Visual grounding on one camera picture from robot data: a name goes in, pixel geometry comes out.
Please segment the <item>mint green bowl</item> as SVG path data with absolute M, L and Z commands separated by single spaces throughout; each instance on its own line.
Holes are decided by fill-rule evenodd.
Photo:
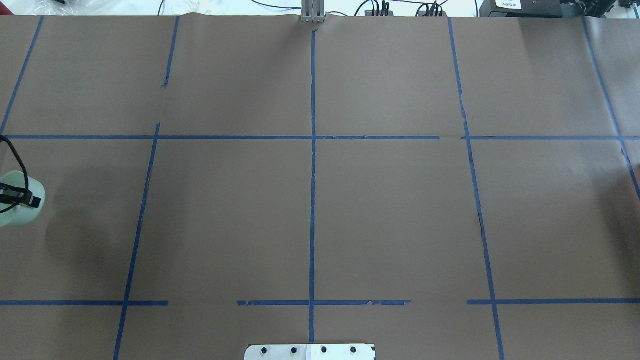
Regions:
M 1 214 L 0 226 L 20 226 L 29 224 L 36 219 L 45 205 L 45 187 L 38 180 L 28 177 L 29 186 L 26 187 L 25 174 L 20 171 L 11 171 L 1 178 Z M 11 198 L 19 196 L 20 192 L 28 189 L 31 193 L 26 203 L 19 203 L 9 209 L 13 204 Z

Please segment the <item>black computer box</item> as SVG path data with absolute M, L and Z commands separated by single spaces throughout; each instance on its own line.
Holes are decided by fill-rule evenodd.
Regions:
M 480 18 L 563 17 L 560 0 L 484 0 L 478 14 Z

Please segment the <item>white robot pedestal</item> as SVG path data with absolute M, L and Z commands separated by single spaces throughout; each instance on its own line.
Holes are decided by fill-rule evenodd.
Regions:
M 245 360 L 375 360 L 374 344 L 254 344 L 247 347 Z

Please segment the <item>aluminium frame post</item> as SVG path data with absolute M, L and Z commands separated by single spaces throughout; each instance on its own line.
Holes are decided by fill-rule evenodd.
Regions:
M 302 0 L 301 22 L 305 24 L 324 23 L 326 20 L 324 0 Z

